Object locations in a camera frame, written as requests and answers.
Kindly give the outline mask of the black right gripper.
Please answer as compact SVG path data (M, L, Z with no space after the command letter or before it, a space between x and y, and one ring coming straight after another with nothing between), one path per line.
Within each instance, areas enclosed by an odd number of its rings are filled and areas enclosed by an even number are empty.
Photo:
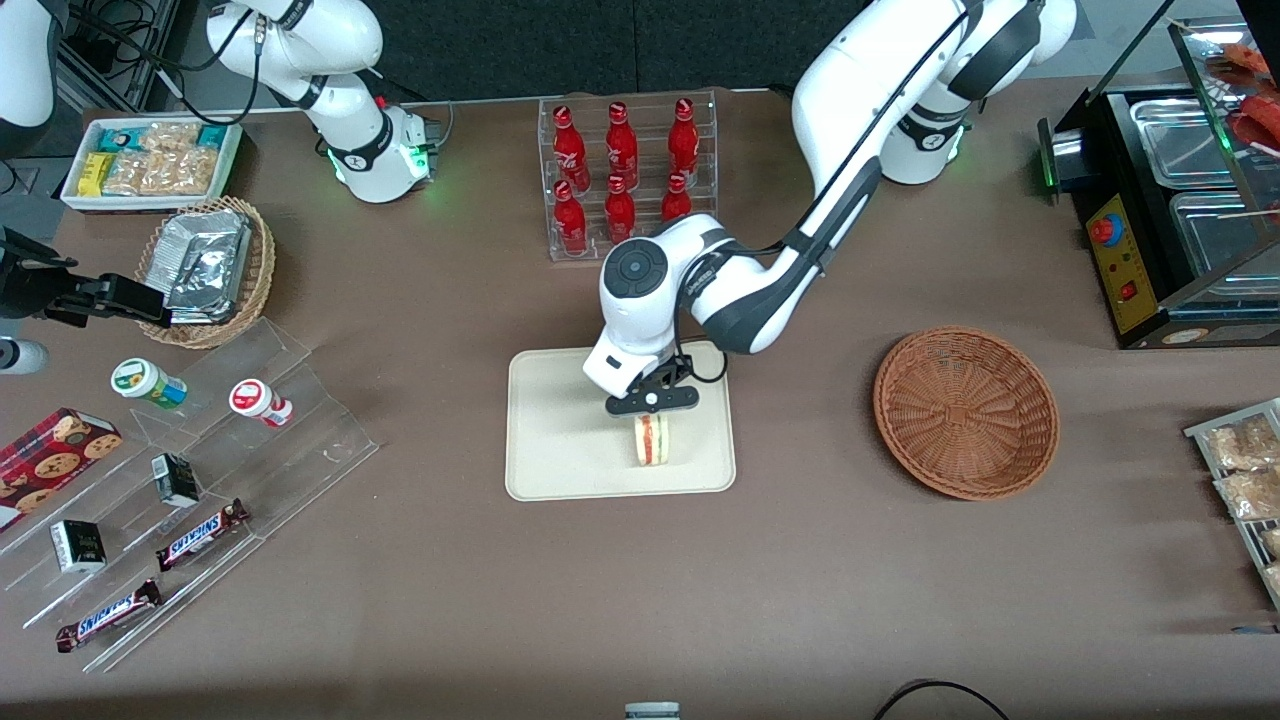
M79 265L45 243L3 229L1 318L45 316L63 323L86 323L87 316L119 316L145 325L170 327L172 311L163 292L116 273L93 283L93 296L81 291L84 278L70 273Z

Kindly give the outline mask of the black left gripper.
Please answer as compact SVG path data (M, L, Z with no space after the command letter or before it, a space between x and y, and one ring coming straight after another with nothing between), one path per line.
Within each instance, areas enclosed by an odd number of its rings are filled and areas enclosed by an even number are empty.
M637 378L622 398L609 397L604 409L611 416L641 416L690 410L700 395L681 382L692 377L691 356L671 356L650 375Z

